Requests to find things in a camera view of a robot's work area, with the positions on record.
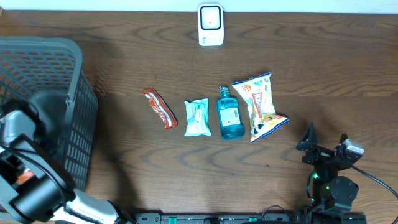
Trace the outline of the yellow tissue pack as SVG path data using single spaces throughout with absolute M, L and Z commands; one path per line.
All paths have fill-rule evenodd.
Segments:
M 232 87 L 246 102 L 250 119 L 251 142 L 272 134 L 288 123 L 288 117 L 276 113 L 272 101 L 272 72 L 232 82 Z

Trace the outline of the blue mouthwash bottle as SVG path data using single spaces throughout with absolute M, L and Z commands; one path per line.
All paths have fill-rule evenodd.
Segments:
M 244 136 L 244 125 L 239 114 L 238 100 L 231 96 L 227 86 L 219 86 L 220 98 L 216 110 L 220 121 L 220 133 L 224 140 L 239 139 Z

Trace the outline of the teal wet wipes pack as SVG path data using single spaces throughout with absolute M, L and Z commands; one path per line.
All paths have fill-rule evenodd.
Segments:
M 187 127 L 184 136 L 211 136 L 208 125 L 209 99 L 185 101 Z

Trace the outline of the orange snack bar wrapper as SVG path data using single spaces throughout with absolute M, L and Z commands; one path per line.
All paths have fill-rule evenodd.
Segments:
M 143 90 L 144 96 L 148 99 L 149 104 L 155 113 L 161 118 L 165 124 L 164 129 L 171 129 L 178 126 L 178 121 L 172 110 L 169 108 L 164 99 L 153 88 Z

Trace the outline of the orange small tissue packet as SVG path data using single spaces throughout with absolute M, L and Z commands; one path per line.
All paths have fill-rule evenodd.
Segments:
M 27 182 L 33 176 L 34 176 L 34 173 L 31 170 L 27 171 L 17 177 L 16 183 L 19 185 L 22 185 L 24 182 Z

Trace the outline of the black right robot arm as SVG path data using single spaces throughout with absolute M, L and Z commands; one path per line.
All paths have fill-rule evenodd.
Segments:
M 313 209 L 325 213 L 342 215 L 352 209 L 359 187 L 351 179 L 338 175 L 339 171 L 352 168 L 362 158 L 362 145 L 342 134 L 334 150 L 318 144 L 317 132 L 310 123 L 296 149 L 305 152 L 302 162 L 313 166 L 310 178 L 312 192 L 307 195 L 313 202 Z

